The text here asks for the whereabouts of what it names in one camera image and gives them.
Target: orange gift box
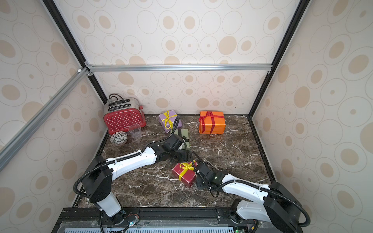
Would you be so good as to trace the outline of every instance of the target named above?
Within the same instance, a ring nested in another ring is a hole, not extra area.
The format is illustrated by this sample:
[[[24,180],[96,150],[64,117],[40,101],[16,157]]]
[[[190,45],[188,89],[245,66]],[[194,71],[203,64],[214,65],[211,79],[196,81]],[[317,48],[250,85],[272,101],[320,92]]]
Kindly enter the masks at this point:
[[[225,119],[222,111],[202,111],[198,120],[201,134],[223,134]]]

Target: patterned bowl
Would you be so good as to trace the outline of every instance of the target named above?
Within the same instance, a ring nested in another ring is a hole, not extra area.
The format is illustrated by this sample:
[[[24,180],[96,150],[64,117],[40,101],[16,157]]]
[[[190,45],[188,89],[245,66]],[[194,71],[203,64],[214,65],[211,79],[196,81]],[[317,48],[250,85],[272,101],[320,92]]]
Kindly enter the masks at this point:
[[[112,135],[112,137],[110,138],[110,142],[113,145],[123,146],[127,142],[127,138],[128,137],[126,132],[119,131]]]

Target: polka dot toaster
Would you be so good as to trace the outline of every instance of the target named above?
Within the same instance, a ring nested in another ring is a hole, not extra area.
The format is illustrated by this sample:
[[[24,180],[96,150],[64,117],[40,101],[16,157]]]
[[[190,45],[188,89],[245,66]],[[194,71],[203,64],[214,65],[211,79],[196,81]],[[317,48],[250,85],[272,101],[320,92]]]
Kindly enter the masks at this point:
[[[131,125],[146,125],[142,105],[135,98],[122,98],[118,94],[110,94],[104,107],[104,121],[109,129],[109,134],[128,132]]]

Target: red gift box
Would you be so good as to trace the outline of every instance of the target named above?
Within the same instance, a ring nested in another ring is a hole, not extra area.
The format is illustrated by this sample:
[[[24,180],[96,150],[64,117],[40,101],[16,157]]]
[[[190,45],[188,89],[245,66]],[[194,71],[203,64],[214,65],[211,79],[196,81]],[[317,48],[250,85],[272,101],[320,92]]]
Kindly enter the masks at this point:
[[[172,174],[179,178],[179,180],[183,182],[188,188],[192,186],[196,177],[192,162],[176,164],[176,166],[172,169]]]

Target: toaster slot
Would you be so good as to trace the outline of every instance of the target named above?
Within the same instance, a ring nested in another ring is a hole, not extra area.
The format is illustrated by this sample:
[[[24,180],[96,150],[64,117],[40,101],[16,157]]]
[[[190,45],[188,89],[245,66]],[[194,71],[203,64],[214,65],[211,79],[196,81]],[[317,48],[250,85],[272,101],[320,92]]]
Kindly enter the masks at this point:
[[[128,102],[130,102],[131,100],[129,100],[129,99],[125,99],[125,100],[117,100],[117,101],[114,101],[114,102],[112,102],[111,104],[109,104],[109,106],[111,106],[111,105],[116,105],[116,104],[123,104],[123,103],[128,103]]]
[[[123,104],[123,105],[118,105],[118,106],[112,106],[108,109],[108,111],[115,111],[115,110],[118,110],[118,109],[128,108],[130,106],[131,106],[131,104]]]

